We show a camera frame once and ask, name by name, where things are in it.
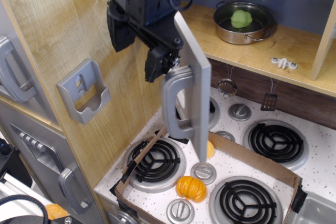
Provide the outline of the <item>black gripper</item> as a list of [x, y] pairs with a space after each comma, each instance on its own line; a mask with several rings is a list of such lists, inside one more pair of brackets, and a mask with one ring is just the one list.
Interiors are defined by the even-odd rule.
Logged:
[[120, 52], [138, 37], [150, 50], [145, 61], [145, 80], [154, 82], [180, 63], [180, 36], [174, 16], [185, 10], [182, 0], [110, 0], [107, 24], [111, 43]]

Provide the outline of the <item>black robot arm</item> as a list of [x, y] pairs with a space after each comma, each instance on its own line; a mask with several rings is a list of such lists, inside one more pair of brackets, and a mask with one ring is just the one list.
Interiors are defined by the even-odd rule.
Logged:
[[145, 80], [154, 80], [179, 62], [183, 42], [174, 25], [181, 0], [109, 0], [107, 25], [112, 45], [120, 52], [136, 38], [149, 49]]

